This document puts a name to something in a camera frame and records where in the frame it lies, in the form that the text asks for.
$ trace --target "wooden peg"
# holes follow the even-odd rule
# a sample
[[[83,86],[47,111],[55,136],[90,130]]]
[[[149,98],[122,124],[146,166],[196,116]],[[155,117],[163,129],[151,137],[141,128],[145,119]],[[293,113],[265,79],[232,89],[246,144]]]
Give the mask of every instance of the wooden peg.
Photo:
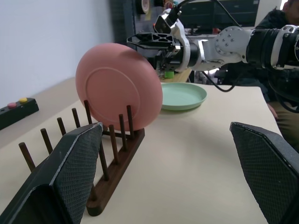
[[[101,165],[102,165],[105,181],[109,181],[108,167],[107,167],[107,163],[106,163],[105,152],[104,152],[102,141],[100,143],[99,155],[100,155],[100,160],[101,160]]]
[[[79,128],[80,127],[80,121],[79,121],[77,110],[76,110],[76,108],[73,108],[71,111],[73,112],[73,116],[74,116],[74,119],[75,119],[76,127]]]
[[[132,118],[132,110],[131,106],[127,106],[127,114],[128,114],[128,123],[129,123],[129,129],[130,129],[130,137],[131,139],[134,138],[134,128],[133,128],[133,118]]]
[[[95,202],[98,199],[98,195],[97,195],[97,192],[96,192],[96,189],[95,189],[94,185],[92,186],[92,189],[90,191],[89,199],[93,202]]]
[[[114,161],[115,161],[115,164],[118,165],[118,164],[120,164],[120,159],[118,156],[116,136],[115,136],[115,131],[114,131],[113,125],[109,126],[109,132],[110,132],[110,139],[111,139],[112,150],[113,150],[113,155],[114,155]]]
[[[30,155],[30,153],[27,149],[26,144],[24,142],[22,142],[22,143],[19,144],[19,147],[21,149],[21,152],[22,152],[22,154],[25,158],[25,161],[26,161],[30,171],[32,172],[36,168],[36,166],[34,165],[34,162],[31,158],[31,155]]]
[[[123,150],[126,152],[128,150],[127,147],[127,138],[126,138],[126,131],[125,131],[125,122],[123,120],[123,115],[119,115],[120,118],[120,125],[121,125],[121,139],[122,139],[122,147]]]
[[[85,106],[85,110],[86,110],[88,123],[91,125],[93,123],[93,121],[92,121],[92,117],[91,117],[91,114],[90,114],[90,108],[89,108],[89,104],[88,104],[87,100],[84,100],[84,106]]]
[[[58,122],[58,125],[59,125],[59,128],[60,128],[61,134],[64,136],[66,134],[66,131],[65,131],[65,127],[64,127],[64,123],[62,121],[62,118],[57,118],[57,122]]]
[[[47,130],[43,128],[43,129],[41,129],[41,133],[42,133],[42,136],[43,136],[43,140],[46,144],[47,150],[48,150],[49,154],[51,154],[53,152],[53,148],[52,148]]]

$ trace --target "black mesh fabric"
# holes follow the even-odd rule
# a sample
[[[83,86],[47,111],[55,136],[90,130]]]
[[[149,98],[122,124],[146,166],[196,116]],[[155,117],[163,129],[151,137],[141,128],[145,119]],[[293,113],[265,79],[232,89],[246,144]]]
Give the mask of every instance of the black mesh fabric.
[[[285,220],[298,198],[298,177],[265,135],[234,124],[231,132],[246,181],[268,223],[291,223]]]
[[[101,141],[101,126],[78,137],[56,177],[54,187],[73,224],[81,222],[93,185]]]

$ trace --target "person's hand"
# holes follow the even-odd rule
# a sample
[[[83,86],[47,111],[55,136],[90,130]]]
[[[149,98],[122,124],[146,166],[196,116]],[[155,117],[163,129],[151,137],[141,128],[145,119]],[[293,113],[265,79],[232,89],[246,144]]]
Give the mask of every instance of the person's hand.
[[[274,110],[274,108],[270,104],[267,104],[267,106],[269,107],[269,110],[273,114],[274,118],[278,119],[278,115],[277,115],[276,111]]]

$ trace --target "red button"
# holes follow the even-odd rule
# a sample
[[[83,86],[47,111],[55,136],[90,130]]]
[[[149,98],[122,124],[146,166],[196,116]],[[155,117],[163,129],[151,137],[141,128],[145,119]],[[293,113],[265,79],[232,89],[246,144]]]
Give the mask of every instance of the red button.
[[[10,104],[7,105],[7,107],[9,109],[14,109],[15,107],[17,107],[17,104],[16,103],[10,103]]]

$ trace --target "black cable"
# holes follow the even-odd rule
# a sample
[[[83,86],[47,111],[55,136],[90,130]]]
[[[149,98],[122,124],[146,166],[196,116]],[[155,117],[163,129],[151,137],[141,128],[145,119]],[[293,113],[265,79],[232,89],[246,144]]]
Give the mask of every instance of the black cable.
[[[201,71],[201,72],[221,92],[230,92],[230,91],[232,91],[237,86],[237,84],[239,82],[239,79],[242,76],[242,75],[239,75],[238,78],[236,79],[235,83],[228,90],[224,90],[224,89],[220,88],[219,85],[217,85],[204,71]]]
[[[178,8],[181,8],[183,5],[185,5],[189,2],[192,2],[192,1],[195,1],[195,0],[184,0],[178,4]],[[222,5],[222,3],[219,0],[210,0],[210,1],[218,4],[224,10],[224,12],[229,16],[229,18],[233,21],[233,23],[236,26],[241,27],[241,25],[232,17],[232,15],[228,12],[228,10]]]
[[[180,9],[183,5],[189,3],[189,2],[192,2],[192,1],[195,1],[195,0],[184,0],[182,1],[181,3],[178,4],[178,9]],[[233,23],[238,26],[238,27],[241,27],[241,25],[232,17],[232,15],[227,11],[227,9],[221,4],[221,2],[219,2],[219,0],[210,0],[216,4],[218,4],[224,11],[225,13],[230,17],[230,19],[233,21]],[[241,78],[242,75],[239,75],[239,77],[236,79],[235,83],[227,90],[224,90],[222,88],[220,88],[205,72],[202,71],[202,73],[204,74],[204,76],[220,91],[222,92],[230,92],[232,91],[238,84],[239,82],[239,79]]]

